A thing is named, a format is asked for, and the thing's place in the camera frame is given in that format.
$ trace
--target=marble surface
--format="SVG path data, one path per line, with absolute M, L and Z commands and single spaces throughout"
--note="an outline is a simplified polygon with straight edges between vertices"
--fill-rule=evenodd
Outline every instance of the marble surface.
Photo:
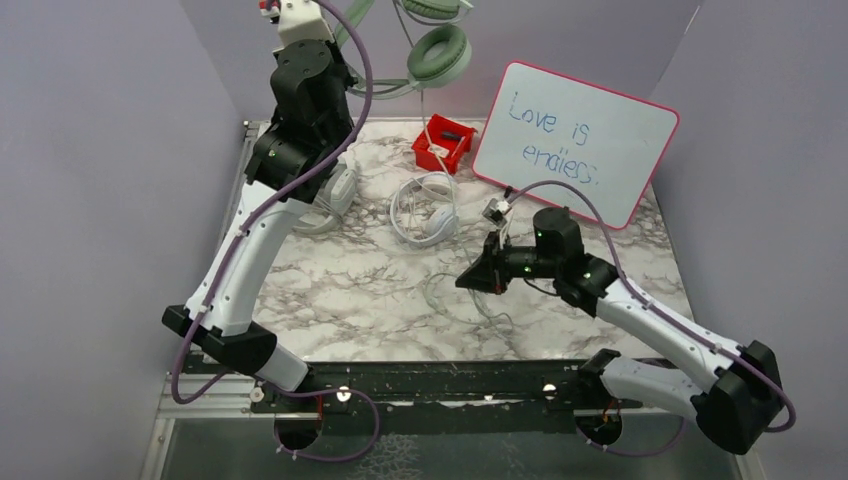
M 483 125 L 469 123 L 482 132 Z M 420 122 L 370 122 L 342 157 L 359 175 L 359 192 L 344 224 L 314 236 L 293 234 L 283 244 L 257 300 L 254 318 L 295 354 L 312 361 L 497 360 L 589 358 L 600 348 L 640 357 L 655 353 L 636 338 L 514 280 L 504 295 L 483 295 L 494 313 L 478 314 L 469 293 L 443 276 L 457 275 L 473 258 L 491 224 L 480 216 L 502 190 L 475 178 L 465 157 L 456 179 L 460 236 L 425 249 L 401 243 L 389 226 L 387 199 L 404 180 L 420 175 L 410 149 Z M 416 203 L 419 221 L 434 205 Z M 531 218 L 541 204 L 517 202 L 514 244 L 533 243 Z M 601 230 L 581 221 L 588 252 L 609 260 Z M 662 217 L 652 192 L 632 224 L 613 232 L 630 278 L 683 315 L 691 316 Z M 539 282 L 548 287 L 547 282 Z

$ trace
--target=headphones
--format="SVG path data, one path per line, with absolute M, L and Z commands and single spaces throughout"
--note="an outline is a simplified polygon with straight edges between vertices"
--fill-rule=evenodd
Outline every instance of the headphones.
M 330 180 L 318 190 L 313 211 L 324 212 L 327 217 L 317 224 L 303 219 L 297 221 L 294 231 L 304 235 L 318 235 L 336 228 L 342 223 L 342 215 L 350 209 L 356 195 L 356 172 L 342 162 L 333 167 Z
M 424 238 L 413 238 L 410 236 L 409 231 L 400 225 L 397 218 L 398 210 L 400 210 L 401 197 L 421 190 L 431 200 L 450 202 L 453 182 L 454 180 L 447 174 L 433 172 L 421 177 L 412 178 L 403 183 L 392 196 L 389 206 L 389 219 L 392 222 L 395 234 L 401 240 L 419 248 L 433 246 L 453 235 L 458 225 L 453 204 L 442 205 L 430 216 L 427 224 L 424 226 Z
M 472 5 L 464 0 L 391 0 L 395 8 L 402 9 L 414 21 L 435 26 L 436 28 L 421 37 L 409 52 L 406 68 L 409 72 L 406 79 L 375 80 L 375 85 L 386 85 L 389 88 L 374 94 L 377 100 L 397 98 L 413 91 L 425 88 L 439 88 L 459 78 L 471 63 L 471 44 L 465 32 L 454 25 L 461 20 L 460 7 L 465 7 L 466 14 Z M 371 8 L 374 0 L 355 0 L 345 12 L 354 25 L 358 25 Z M 418 17 L 440 20 L 441 23 L 422 21 Z M 342 26 L 336 27 L 336 41 L 341 48 L 348 39 L 347 31 Z M 361 79 L 362 76 L 353 70 Z M 352 89 L 358 96 L 365 94 L 364 89 Z

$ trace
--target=small red bin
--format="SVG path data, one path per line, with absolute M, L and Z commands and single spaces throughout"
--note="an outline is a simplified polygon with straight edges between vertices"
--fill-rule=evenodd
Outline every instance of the small red bin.
M 442 160 L 445 162 L 448 172 L 451 175 L 455 174 L 457 167 L 459 167 L 459 161 L 462 160 L 462 156 L 471 151 L 471 140 L 474 138 L 474 133 L 477 130 L 436 114 L 427 122 L 427 131 L 430 133 L 430 139 L 435 145 L 444 147 L 450 152 Z M 453 134 L 460 138 L 458 140 L 442 138 L 443 133 Z M 412 150 L 415 151 L 416 165 L 433 172 L 442 171 L 439 160 L 429 150 L 427 136 L 424 135 L 423 131 L 415 139 L 415 143 L 412 144 Z

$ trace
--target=black mount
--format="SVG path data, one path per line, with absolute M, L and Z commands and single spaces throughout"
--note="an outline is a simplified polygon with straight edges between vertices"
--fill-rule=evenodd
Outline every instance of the black mount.
M 326 158 L 353 130 L 345 91 L 354 79 L 335 43 L 302 40 L 276 55 L 271 90 L 277 107 L 244 173 L 248 184 L 258 181 L 279 190 Z M 336 163 L 280 201 L 312 203 Z
M 777 358 L 758 341 L 739 356 L 782 387 Z M 698 427 L 724 450 L 744 455 L 783 409 L 783 402 L 768 386 L 738 363 L 717 372 L 718 380 L 707 393 L 692 397 Z
M 547 207 L 533 216 L 535 247 L 501 245 L 500 231 L 490 232 L 483 253 L 455 285 L 500 295 L 513 278 L 552 278 L 557 295 L 572 307 L 595 316 L 599 298 L 616 279 L 615 268 L 585 252 L 580 226 L 568 208 Z

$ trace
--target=lavender wall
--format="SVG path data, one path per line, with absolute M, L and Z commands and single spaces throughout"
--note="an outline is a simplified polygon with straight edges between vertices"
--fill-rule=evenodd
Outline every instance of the lavender wall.
M 848 470 L 848 3 L 709 0 L 652 99 L 680 111 L 654 182 L 696 318 L 775 350 L 798 425 L 770 480 Z
M 176 0 L 0 1 L 0 477 L 139 474 L 241 118 Z
M 239 113 L 271 115 L 268 77 L 276 27 L 251 0 L 180 0 Z M 460 25 L 474 49 L 471 65 L 453 84 L 431 90 L 428 112 L 485 117 L 504 67 L 520 59 L 633 95 L 648 96 L 674 54 L 701 0 L 478 0 Z M 347 8 L 352 0 L 333 0 Z M 407 22 L 413 39 L 427 27 Z M 358 29 L 378 78 L 406 76 L 409 47 L 391 7 L 378 0 Z M 353 42 L 345 58 L 359 65 Z M 418 95 L 378 102 L 375 115 L 420 115 Z M 359 110 L 351 101 L 351 108 Z

